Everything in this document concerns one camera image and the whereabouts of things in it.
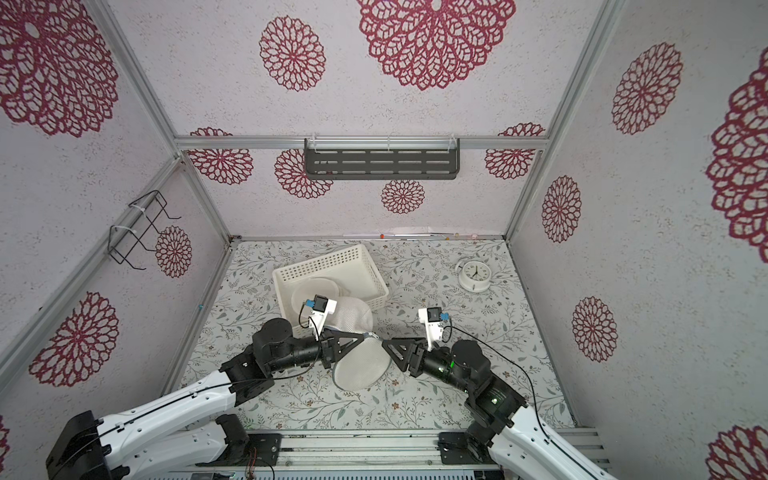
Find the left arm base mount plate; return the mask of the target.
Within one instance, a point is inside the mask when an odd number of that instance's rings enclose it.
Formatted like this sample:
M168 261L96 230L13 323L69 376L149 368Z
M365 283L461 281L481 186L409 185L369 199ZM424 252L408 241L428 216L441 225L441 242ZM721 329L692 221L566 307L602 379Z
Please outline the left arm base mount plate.
M222 454L214 460L197 463L200 467L272 466L275 467L281 450L283 436L279 433L250 434L247 442L226 444Z

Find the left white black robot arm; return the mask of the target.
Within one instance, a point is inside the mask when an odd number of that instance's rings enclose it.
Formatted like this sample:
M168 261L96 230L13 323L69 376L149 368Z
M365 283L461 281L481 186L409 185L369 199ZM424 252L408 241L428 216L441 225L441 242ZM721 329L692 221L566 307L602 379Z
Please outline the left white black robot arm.
M140 479L175 467L227 466L249 455L250 436L232 410L282 378L282 371L343 359L366 336L311 328L296 338L274 318L241 353L202 379L144 405L96 417L85 411L63 428L45 465L51 479Z

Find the white perforated plastic basket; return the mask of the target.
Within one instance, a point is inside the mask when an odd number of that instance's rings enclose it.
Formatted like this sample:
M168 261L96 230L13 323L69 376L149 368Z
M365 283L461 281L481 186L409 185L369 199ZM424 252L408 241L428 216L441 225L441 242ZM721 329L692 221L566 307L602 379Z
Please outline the white perforated plastic basket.
M294 327L299 312L291 306L292 292L300 281L315 277L334 280L342 289L341 296L363 300L373 311L382 309L389 299L389 288L373 257L364 245L356 244L273 271L280 313Z

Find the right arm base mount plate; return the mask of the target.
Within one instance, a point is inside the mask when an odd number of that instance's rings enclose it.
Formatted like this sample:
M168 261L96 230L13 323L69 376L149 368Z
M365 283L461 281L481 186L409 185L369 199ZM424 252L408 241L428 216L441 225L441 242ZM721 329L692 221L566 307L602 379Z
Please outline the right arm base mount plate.
M443 465L491 465L488 448L465 432L440 432L437 450Z

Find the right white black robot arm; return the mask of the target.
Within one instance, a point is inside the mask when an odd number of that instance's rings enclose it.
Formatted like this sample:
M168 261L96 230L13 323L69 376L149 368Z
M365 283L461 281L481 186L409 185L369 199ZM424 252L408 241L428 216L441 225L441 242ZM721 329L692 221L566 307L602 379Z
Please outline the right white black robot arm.
M402 338L385 340L382 347L401 371L412 377L427 374L467 395L473 422L465 438L474 458L487 458L523 479L613 477L548 430L536 408L493 373L477 342L429 349L424 339Z

